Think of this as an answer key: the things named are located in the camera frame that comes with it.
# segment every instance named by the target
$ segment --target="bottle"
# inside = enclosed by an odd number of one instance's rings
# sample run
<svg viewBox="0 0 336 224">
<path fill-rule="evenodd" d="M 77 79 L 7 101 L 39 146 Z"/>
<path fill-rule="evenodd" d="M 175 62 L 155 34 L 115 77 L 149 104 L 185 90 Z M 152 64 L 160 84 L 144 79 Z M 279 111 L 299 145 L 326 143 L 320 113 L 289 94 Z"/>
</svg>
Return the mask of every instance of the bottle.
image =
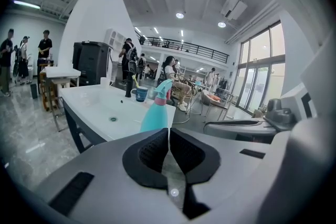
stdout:
<svg viewBox="0 0 336 224">
<path fill-rule="evenodd" d="M 168 128 L 166 96 L 168 93 L 168 98 L 170 99 L 170 89 L 172 85 L 173 80 L 167 79 L 155 88 L 154 91 L 157 92 L 157 96 L 142 121 L 140 132 Z"/>
</svg>

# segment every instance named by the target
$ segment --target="black railing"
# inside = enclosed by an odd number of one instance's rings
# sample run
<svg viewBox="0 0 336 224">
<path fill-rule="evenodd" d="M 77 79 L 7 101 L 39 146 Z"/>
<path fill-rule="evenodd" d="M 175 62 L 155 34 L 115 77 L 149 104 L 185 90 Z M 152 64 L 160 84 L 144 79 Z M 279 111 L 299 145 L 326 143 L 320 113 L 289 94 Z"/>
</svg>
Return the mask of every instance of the black railing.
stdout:
<svg viewBox="0 0 336 224">
<path fill-rule="evenodd" d="M 136 32 L 139 41 L 141 35 Z M 163 38 L 162 40 L 157 38 L 157 37 L 147 37 L 143 42 L 140 41 L 141 45 L 144 46 L 154 46 L 154 47 L 162 47 L 162 48 L 167 48 L 167 49 L 172 49 L 172 50 L 180 50 L 184 52 L 189 52 L 190 54 L 196 54 L 200 55 L 206 58 L 211 58 L 214 60 L 217 60 L 222 63 L 227 62 L 227 58 L 229 57 L 228 54 L 225 54 L 223 52 L 217 51 L 217 50 L 212 50 L 203 46 L 199 46 L 196 44 L 188 43 L 188 42 L 181 42 L 179 40 L 174 40 L 174 39 L 167 39 Z"/>
</svg>

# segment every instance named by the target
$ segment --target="fluorescent light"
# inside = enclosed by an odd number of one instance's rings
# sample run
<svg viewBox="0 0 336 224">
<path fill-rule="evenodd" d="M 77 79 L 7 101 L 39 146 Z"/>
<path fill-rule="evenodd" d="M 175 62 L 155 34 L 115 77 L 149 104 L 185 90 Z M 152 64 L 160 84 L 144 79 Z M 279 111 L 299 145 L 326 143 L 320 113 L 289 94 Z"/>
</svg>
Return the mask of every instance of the fluorescent light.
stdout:
<svg viewBox="0 0 336 224">
<path fill-rule="evenodd" d="M 184 15 L 182 13 L 176 13 L 177 18 L 182 19 Z"/>
<path fill-rule="evenodd" d="M 22 2 L 22 1 L 18 1 L 18 0 L 13 0 L 14 4 L 17 5 L 22 5 L 22 6 L 27 6 L 27 7 L 31 7 L 31 8 L 36 8 L 36 9 L 40 9 L 40 6 L 37 5 L 33 5 L 30 3 L 26 3 L 26 2 Z"/>
<path fill-rule="evenodd" d="M 224 27 L 226 26 L 226 23 L 225 23 L 225 22 L 219 22 L 219 23 L 218 23 L 218 26 L 219 26 L 220 28 L 224 28 Z"/>
</svg>

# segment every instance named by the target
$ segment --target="white sink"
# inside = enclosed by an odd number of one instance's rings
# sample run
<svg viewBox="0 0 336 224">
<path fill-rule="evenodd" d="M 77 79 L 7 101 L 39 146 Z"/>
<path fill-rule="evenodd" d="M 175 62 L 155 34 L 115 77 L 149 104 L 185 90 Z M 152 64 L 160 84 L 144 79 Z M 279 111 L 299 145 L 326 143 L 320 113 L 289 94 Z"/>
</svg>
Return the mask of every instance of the white sink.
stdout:
<svg viewBox="0 0 336 224">
<path fill-rule="evenodd" d="M 144 102 L 125 97 L 125 91 L 100 85 L 65 88 L 61 96 L 73 112 L 106 141 L 137 134 L 153 100 Z M 175 107 L 167 105 L 168 127 L 173 123 Z"/>
</svg>

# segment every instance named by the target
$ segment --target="blue cup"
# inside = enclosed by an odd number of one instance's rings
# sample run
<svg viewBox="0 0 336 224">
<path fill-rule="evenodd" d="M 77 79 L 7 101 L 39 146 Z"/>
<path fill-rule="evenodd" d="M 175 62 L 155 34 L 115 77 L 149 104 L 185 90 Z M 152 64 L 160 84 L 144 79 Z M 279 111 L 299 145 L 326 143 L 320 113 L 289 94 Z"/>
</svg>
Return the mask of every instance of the blue cup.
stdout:
<svg viewBox="0 0 336 224">
<path fill-rule="evenodd" d="M 137 100 L 138 102 L 143 102 L 143 101 L 145 101 L 145 99 L 146 99 L 146 97 L 147 97 L 148 88 L 139 86 L 138 88 L 133 89 L 133 90 L 131 91 L 131 93 L 133 93 L 134 90 L 136 90 L 136 93 L 135 93 L 135 98 L 136 98 L 136 100 Z"/>
</svg>

